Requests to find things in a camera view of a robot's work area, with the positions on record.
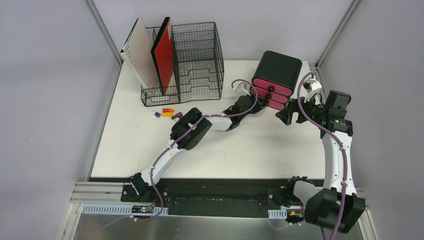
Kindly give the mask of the black pink drawer unit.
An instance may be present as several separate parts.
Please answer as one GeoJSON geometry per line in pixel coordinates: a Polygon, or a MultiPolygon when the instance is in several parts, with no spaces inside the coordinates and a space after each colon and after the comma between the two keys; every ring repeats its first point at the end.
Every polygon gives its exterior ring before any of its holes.
{"type": "Polygon", "coordinates": [[[268,106],[283,110],[293,95],[303,63],[300,59],[267,50],[263,53],[252,84],[268,106]]]}

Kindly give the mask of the red A4 folder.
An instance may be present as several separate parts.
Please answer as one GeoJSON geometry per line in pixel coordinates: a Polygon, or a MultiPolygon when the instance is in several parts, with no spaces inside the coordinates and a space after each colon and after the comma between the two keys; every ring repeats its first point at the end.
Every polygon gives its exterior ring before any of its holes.
{"type": "Polygon", "coordinates": [[[167,93],[174,73],[174,40],[171,18],[165,17],[153,42],[151,55],[158,75],[160,90],[167,93]]]}

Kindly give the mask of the white A4 folder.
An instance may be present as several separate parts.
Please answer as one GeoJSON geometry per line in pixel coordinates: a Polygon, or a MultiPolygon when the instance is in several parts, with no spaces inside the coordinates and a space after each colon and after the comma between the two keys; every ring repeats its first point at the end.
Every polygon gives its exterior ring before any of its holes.
{"type": "Polygon", "coordinates": [[[151,50],[153,41],[142,20],[137,18],[120,54],[143,89],[158,85],[159,77],[151,50]]]}

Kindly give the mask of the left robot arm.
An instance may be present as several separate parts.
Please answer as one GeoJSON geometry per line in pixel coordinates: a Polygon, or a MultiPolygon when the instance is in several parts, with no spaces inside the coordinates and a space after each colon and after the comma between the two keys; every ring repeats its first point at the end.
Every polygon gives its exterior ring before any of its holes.
{"type": "Polygon", "coordinates": [[[130,179],[133,195],[140,202],[152,198],[154,187],[176,158],[196,147],[208,131],[231,131],[249,114],[268,106],[270,95],[258,97],[254,93],[242,95],[229,108],[218,114],[203,114],[198,108],[189,110],[171,128],[170,139],[163,152],[143,171],[130,179]]]}

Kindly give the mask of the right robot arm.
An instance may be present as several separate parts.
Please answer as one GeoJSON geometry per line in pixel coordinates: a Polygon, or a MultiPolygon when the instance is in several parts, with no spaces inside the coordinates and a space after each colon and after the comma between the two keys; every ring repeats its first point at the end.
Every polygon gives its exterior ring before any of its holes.
{"type": "Polygon", "coordinates": [[[366,201],[358,197],[351,170],[353,124],[345,118],[351,100],[349,94],[332,90],[323,105],[305,97],[292,98],[276,113],[287,126],[293,113],[298,113],[298,124],[310,122],[318,127],[324,148],[325,176],[320,190],[307,177],[293,176],[273,199],[286,207],[303,205],[303,219],[332,230],[332,239],[336,233],[348,233],[366,209],[366,201]]]}

